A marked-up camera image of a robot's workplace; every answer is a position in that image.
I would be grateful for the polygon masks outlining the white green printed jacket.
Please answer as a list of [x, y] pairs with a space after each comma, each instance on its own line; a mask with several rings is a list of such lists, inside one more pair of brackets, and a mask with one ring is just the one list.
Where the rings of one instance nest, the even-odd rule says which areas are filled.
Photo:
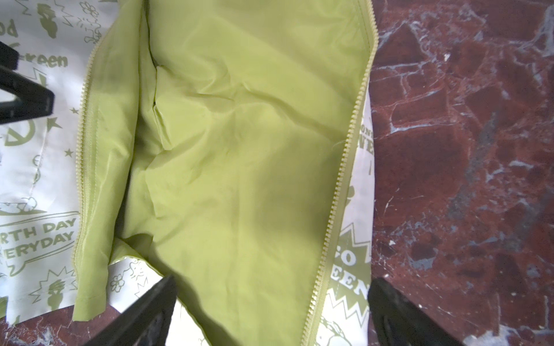
[[365, 345], [370, 1], [3, 1], [50, 115], [1, 127], [1, 317], [176, 280], [170, 345]]

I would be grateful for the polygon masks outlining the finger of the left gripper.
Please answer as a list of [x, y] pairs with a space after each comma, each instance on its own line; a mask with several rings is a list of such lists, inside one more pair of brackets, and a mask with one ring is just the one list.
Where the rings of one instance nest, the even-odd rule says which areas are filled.
[[55, 95], [50, 89], [16, 72], [19, 53], [1, 43], [1, 91], [14, 96], [1, 101], [1, 124], [28, 121], [53, 114]]

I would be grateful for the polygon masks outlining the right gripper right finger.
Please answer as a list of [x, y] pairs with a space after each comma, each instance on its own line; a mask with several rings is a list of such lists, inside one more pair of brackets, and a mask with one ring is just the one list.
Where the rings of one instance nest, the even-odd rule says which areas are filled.
[[384, 278], [372, 280], [367, 300], [381, 345], [463, 345]]

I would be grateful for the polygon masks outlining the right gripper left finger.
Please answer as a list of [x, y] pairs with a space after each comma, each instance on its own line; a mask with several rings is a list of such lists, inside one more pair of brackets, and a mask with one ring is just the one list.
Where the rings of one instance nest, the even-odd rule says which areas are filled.
[[162, 278], [87, 345], [164, 345], [176, 300], [175, 279]]

